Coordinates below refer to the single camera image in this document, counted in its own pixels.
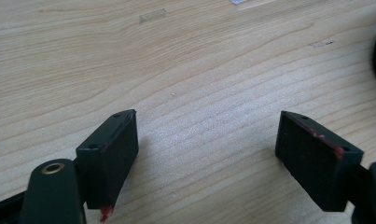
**wood grain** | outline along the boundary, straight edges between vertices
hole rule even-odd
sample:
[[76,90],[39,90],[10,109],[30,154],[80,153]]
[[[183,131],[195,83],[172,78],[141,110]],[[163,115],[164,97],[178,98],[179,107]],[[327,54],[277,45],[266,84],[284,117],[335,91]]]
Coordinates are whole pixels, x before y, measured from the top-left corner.
[[289,110],[376,161],[375,37],[376,0],[0,1],[0,201],[134,108],[140,152],[108,223],[350,223],[273,149]]

